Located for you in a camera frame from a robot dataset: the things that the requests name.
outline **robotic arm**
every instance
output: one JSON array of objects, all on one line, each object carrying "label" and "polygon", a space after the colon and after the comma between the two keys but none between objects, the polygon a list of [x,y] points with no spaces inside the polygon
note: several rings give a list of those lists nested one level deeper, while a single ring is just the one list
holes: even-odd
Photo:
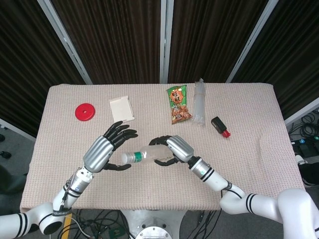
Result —
[{"label": "robotic arm", "polygon": [[130,164],[118,166],[109,163],[113,152],[126,140],[135,138],[137,132],[127,129],[129,125],[116,122],[108,131],[98,137],[84,155],[84,166],[78,168],[53,199],[53,203],[43,203],[26,213],[12,214],[0,217],[0,235],[2,239],[12,239],[27,234],[32,224],[39,226],[45,235],[56,232],[94,178],[94,173],[104,170],[122,171],[131,167]]},{"label": "robotic arm", "polygon": [[167,162],[155,160],[158,165],[187,163],[189,169],[213,191],[227,191],[219,203],[225,212],[252,213],[282,223],[285,239],[319,238],[319,210],[307,192],[287,189],[277,199],[245,194],[241,188],[220,176],[201,157],[195,157],[194,149],[178,135],[155,138],[150,145],[155,144],[166,145],[175,157]]}]

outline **beige tablecloth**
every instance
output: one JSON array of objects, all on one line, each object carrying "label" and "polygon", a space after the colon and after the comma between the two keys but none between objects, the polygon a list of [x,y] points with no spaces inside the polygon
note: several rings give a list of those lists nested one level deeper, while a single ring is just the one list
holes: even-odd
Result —
[{"label": "beige tablecloth", "polygon": [[[125,142],[110,162],[121,164],[121,153],[139,150],[155,137],[178,134],[226,179],[246,193],[277,196],[286,188],[303,188],[294,152],[276,100],[267,84],[206,84],[206,127],[186,121],[171,125],[168,85],[59,85],[51,87],[21,209],[51,202],[83,165],[93,141],[113,123],[109,100],[128,95],[135,120],[128,122],[139,137]],[[194,84],[187,85],[193,111]],[[74,114],[81,103],[96,110],[89,121]],[[219,116],[232,133],[223,138],[210,120]],[[102,171],[73,208],[214,210],[220,193],[212,192],[187,164],[160,167],[134,164],[123,172]]]}]

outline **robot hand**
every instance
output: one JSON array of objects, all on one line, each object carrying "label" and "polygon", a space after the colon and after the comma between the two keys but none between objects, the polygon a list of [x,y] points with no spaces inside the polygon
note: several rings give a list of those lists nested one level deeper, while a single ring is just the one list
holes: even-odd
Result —
[{"label": "robot hand", "polygon": [[171,159],[167,162],[155,160],[155,163],[157,163],[160,166],[169,166],[178,162],[188,163],[191,160],[191,158],[194,157],[194,149],[191,146],[189,146],[189,144],[186,143],[185,140],[179,137],[178,135],[167,135],[154,138],[149,143],[149,145],[156,144],[166,145],[173,152],[173,156],[175,157],[174,159]]},{"label": "robot hand", "polygon": [[130,164],[118,166],[108,163],[113,152],[126,140],[135,138],[137,131],[127,129],[129,125],[121,125],[123,121],[114,123],[103,136],[98,137],[84,155],[84,167],[91,173],[98,173],[102,169],[122,171],[131,167]]}]

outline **snack bag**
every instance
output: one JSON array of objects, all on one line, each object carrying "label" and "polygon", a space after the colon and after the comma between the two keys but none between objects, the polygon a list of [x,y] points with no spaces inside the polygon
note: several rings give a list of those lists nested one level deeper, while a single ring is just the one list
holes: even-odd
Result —
[{"label": "snack bag", "polygon": [[178,123],[191,118],[186,105],[186,85],[174,86],[167,90],[171,108],[171,123]]}]

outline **dark curtain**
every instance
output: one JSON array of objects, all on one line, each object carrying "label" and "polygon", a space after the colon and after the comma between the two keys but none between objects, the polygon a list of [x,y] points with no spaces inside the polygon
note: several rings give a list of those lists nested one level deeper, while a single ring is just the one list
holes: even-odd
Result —
[{"label": "dark curtain", "polygon": [[36,136],[49,87],[84,82],[37,1],[0,12],[0,118]]},{"label": "dark curtain", "polygon": [[225,82],[267,2],[175,0],[168,82]]},{"label": "dark curtain", "polygon": [[274,85],[285,119],[318,98],[319,1],[279,1],[233,82]]},{"label": "dark curtain", "polygon": [[160,0],[52,3],[93,83],[159,83]]}]

